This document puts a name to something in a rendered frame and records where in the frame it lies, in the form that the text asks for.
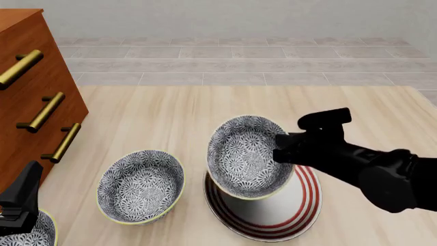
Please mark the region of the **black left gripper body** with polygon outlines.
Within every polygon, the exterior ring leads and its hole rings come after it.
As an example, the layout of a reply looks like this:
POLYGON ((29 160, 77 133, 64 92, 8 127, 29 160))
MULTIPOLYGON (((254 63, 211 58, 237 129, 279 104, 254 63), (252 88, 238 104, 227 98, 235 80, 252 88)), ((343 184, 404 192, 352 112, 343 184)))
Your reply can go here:
POLYGON ((37 204, 0 202, 0 237, 30 233, 38 219, 37 204))

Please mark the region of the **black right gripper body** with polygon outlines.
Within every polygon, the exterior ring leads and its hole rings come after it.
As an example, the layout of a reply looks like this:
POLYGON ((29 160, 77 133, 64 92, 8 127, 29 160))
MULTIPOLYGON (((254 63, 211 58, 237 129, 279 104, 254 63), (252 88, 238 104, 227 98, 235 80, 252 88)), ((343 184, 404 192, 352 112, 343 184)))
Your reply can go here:
POLYGON ((320 159, 328 155, 332 146, 346 142, 342 127, 313 128, 296 134, 292 140, 296 163, 311 167, 320 165, 320 159))

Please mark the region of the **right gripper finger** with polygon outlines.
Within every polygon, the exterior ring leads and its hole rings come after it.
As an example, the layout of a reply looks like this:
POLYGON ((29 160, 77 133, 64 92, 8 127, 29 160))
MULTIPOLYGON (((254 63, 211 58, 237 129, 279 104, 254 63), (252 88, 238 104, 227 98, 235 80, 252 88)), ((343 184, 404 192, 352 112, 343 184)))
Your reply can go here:
POLYGON ((288 134, 278 134, 274 137, 277 149, 284 150, 293 148, 298 144, 298 134, 288 133, 288 134))
POLYGON ((298 155, 288 150, 273 150, 273 160, 277 163, 298 163, 298 155))

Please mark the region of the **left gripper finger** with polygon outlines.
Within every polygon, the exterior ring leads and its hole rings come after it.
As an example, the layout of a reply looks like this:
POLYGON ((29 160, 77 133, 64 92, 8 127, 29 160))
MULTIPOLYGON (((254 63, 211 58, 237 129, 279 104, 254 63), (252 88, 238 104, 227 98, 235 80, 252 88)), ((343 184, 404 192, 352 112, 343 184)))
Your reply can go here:
POLYGON ((43 167, 30 161, 16 180, 0 194, 0 206, 38 206, 38 189, 43 167))

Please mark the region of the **black white patterned bowl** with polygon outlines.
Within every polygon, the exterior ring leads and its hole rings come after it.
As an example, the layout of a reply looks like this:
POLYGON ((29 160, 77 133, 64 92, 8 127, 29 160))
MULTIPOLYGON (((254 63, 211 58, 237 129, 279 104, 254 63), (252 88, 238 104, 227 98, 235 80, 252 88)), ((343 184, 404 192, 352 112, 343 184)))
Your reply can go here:
POLYGON ((38 219, 30 233, 0 236, 0 246, 57 246, 57 223, 45 210, 39 210, 38 219))
POLYGON ((208 143, 208 173, 214 184, 241 200, 262 200, 279 192, 295 169, 273 160, 275 137, 284 134, 262 116, 242 115, 224 122, 208 143))
POLYGON ((103 173, 96 189, 99 211, 121 225, 144 226, 165 217, 182 196, 183 165, 161 150, 123 156, 103 173))

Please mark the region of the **white plate with red rings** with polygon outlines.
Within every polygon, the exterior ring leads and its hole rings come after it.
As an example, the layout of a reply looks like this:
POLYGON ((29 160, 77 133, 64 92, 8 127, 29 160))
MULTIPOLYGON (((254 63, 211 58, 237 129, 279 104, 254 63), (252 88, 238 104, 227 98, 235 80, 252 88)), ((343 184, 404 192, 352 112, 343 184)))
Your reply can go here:
POLYGON ((298 165, 289 182, 262 200, 241 200, 222 192, 209 174, 203 178, 206 202, 215 217, 235 233, 276 243, 305 233, 322 209, 322 189, 310 167, 298 165))

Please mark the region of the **wooden cabinet with drawers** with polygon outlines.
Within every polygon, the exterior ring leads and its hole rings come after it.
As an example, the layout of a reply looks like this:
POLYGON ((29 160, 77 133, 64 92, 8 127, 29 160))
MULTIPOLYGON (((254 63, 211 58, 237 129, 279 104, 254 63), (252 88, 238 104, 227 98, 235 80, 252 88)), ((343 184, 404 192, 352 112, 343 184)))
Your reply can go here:
POLYGON ((6 90, 0 90, 0 192, 16 180, 30 161, 47 176, 56 163, 52 154, 65 137, 62 127, 80 123, 88 114, 83 98, 58 49, 41 9, 0 9, 0 74, 17 63, 17 55, 39 50, 44 58, 6 90), (16 128, 30 122, 47 104, 43 96, 66 97, 37 133, 16 128))

